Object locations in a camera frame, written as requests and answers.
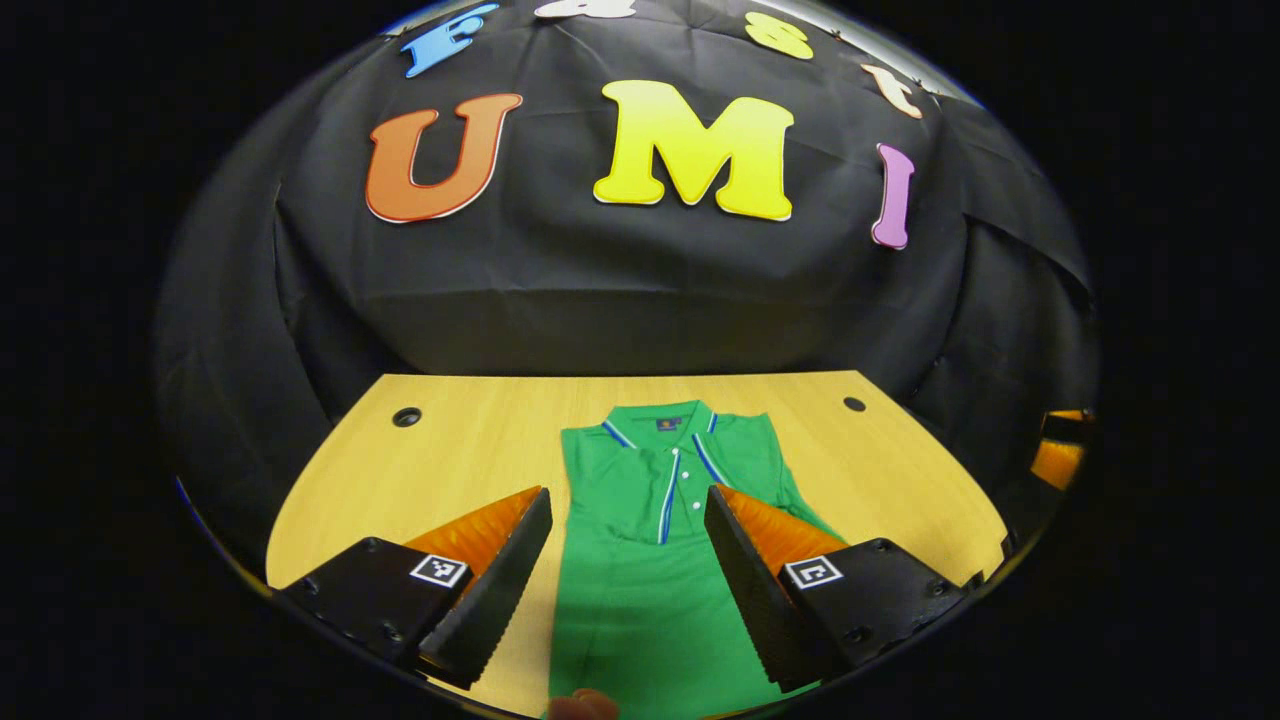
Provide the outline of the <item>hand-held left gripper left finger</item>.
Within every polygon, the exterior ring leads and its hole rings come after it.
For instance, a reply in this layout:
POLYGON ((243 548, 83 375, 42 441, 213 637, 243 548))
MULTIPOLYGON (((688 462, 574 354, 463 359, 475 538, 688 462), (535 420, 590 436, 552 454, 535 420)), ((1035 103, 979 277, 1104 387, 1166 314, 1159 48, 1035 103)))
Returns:
POLYGON ((361 652, 468 689, 484 673, 553 524, 532 486, 406 543, 364 537, 283 589, 361 652))

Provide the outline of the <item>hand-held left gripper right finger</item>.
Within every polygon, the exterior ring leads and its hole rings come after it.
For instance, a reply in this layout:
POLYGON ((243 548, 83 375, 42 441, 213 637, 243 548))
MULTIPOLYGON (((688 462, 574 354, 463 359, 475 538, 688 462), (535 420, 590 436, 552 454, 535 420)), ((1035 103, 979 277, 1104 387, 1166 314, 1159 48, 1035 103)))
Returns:
POLYGON ((782 691, 873 664, 973 589, 888 538, 849 544, 724 484, 710 487, 704 524, 765 674, 782 691))

